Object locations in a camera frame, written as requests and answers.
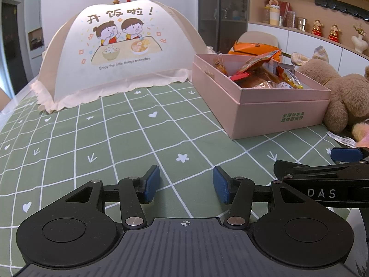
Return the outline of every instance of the crosshair marking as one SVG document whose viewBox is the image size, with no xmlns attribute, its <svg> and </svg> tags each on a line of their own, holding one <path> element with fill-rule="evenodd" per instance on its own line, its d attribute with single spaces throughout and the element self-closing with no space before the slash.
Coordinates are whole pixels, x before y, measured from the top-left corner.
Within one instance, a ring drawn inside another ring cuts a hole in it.
<svg viewBox="0 0 369 277">
<path fill-rule="evenodd" d="M 181 223 L 179 223 L 179 224 L 181 224 L 181 225 L 183 225 L 183 226 L 188 226 L 189 224 L 193 224 L 193 223 L 190 223 L 189 221 L 183 221 L 183 222 L 181 222 Z"/>
</svg>

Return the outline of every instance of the chair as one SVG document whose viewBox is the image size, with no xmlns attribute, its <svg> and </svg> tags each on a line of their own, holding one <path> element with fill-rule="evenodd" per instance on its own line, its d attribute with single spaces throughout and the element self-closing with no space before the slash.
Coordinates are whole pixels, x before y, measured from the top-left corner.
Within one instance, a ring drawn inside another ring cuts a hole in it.
<svg viewBox="0 0 369 277">
<path fill-rule="evenodd" d="M 278 48 L 278 39 L 269 33 L 260 31 L 248 31 L 240 36 L 238 42 L 241 43 L 263 43 Z"/>
<path fill-rule="evenodd" d="M 0 111 L 2 111 L 10 101 L 11 99 L 8 95 L 0 88 Z"/>
</svg>

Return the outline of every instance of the jar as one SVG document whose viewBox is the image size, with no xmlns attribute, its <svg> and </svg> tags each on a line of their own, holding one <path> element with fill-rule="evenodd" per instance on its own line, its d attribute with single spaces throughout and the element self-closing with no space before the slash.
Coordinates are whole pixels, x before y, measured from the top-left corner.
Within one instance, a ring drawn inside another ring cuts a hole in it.
<svg viewBox="0 0 369 277">
<path fill-rule="evenodd" d="M 289 28 L 296 28 L 296 16 L 295 12 L 292 10 L 287 11 L 287 17 L 286 17 L 286 27 Z"/>
<path fill-rule="evenodd" d="M 269 8 L 269 23 L 271 25 L 278 26 L 279 25 L 279 15 L 280 15 L 280 8 L 279 6 L 270 6 Z"/>
<path fill-rule="evenodd" d="M 264 7 L 263 23 L 269 24 L 269 7 L 268 6 Z"/>
<path fill-rule="evenodd" d="M 298 18 L 298 30 L 306 31 L 307 19 Z"/>
</svg>

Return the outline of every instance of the printed cartoon boy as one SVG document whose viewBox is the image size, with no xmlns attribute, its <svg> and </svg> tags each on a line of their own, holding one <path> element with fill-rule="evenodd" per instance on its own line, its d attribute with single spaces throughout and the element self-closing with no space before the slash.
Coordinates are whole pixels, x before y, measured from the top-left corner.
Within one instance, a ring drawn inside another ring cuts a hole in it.
<svg viewBox="0 0 369 277">
<path fill-rule="evenodd" d="M 102 46 L 116 43 L 117 38 L 120 37 L 120 33 L 118 33 L 118 28 L 114 24 L 114 21 L 109 21 L 108 23 L 101 24 L 99 27 L 95 27 L 93 32 L 96 32 L 96 36 L 101 40 Z"/>
<path fill-rule="evenodd" d="M 126 33 L 126 40 L 142 38 L 143 22 L 137 18 L 126 19 L 122 23 L 122 31 Z"/>
</svg>

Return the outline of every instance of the pink gift box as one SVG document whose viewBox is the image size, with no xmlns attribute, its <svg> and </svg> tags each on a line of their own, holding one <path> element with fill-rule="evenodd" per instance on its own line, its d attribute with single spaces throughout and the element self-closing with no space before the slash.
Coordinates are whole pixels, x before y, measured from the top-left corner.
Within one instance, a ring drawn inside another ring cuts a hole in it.
<svg viewBox="0 0 369 277">
<path fill-rule="evenodd" d="M 331 91 L 295 72 L 303 89 L 240 88 L 213 67 L 214 54 L 195 56 L 193 85 L 231 139 L 242 139 L 321 124 Z M 252 56 L 222 55 L 233 75 Z M 277 62 L 271 60 L 268 66 Z"/>
</svg>

